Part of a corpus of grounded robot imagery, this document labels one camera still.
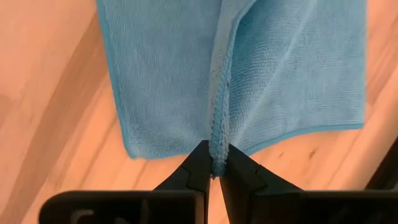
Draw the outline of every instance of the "towel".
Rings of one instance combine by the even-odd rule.
[[[128,154],[210,141],[252,154],[292,136],[358,129],[364,0],[96,0]]]

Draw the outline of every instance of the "microfiber cloth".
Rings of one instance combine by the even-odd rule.
[[[131,157],[188,154],[209,139],[217,176],[228,144],[252,154],[363,126],[364,0],[97,0],[97,8]]]

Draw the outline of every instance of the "wooden floor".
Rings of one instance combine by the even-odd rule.
[[[128,158],[94,0],[0,0],[0,223],[36,223],[73,189],[153,189],[183,160]],[[255,160],[305,189],[361,189],[398,135],[398,2],[369,0],[366,125]],[[228,223],[218,180],[210,223]]]

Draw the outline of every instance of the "wood grain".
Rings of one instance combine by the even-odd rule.
[[[37,223],[73,189],[150,190],[185,156],[128,158],[94,1],[2,1],[0,223]],[[361,189],[398,136],[398,3],[368,2],[364,129],[298,136],[252,157],[305,189]],[[228,223],[219,181],[209,223]]]

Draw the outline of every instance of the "light wooden surface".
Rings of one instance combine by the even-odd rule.
[[[93,0],[0,1],[0,223],[36,223],[73,189],[153,189],[184,160],[124,151]],[[366,125],[299,136],[255,160],[305,189],[361,189],[398,135],[398,2],[368,3]],[[227,223],[217,180],[210,223]]]

